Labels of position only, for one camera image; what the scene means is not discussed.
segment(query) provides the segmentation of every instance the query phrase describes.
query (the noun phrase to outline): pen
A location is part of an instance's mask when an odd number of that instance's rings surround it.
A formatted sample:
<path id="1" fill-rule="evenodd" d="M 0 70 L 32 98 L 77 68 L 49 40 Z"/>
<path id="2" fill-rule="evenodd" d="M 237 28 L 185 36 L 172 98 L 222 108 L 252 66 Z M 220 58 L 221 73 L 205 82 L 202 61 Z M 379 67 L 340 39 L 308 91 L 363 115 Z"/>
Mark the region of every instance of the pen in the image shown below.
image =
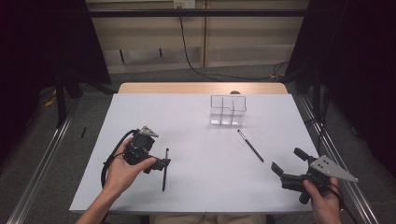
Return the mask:
<path id="1" fill-rule="evenodd" d="M 247 142 L 247 144 L 249 145 L 249 147 L 253 150 L 253 152 L 256 154 L 257 157 L 259 157 L 259 159 L 264 162 L 264 160 L 262 159 L 262 157 L 260 156 L 260 154 L 256 151 L 256 149 L 254 149 L 254 147 L 249 143 L 248 139 L 242 134 L 242 132 L 238 129 L 239 134 L 241 135 L 241 137 L 245 140 L 245 142 Z"/>
<path id="2" fill-rule="evenodd" d="M 167 148 L 166 149 L 166 152 L 165 152 L 165 158 L 166 159 L 168 159 L 168 151 L 169 151 L 169 148 Z M 164 170 L 163 170 L 163 191 L 165 191 L 165 183 L 166 183 L 166 168 L 167 168 L 168 166 L 165 166 L 165 168 L 164 168 Z"/>

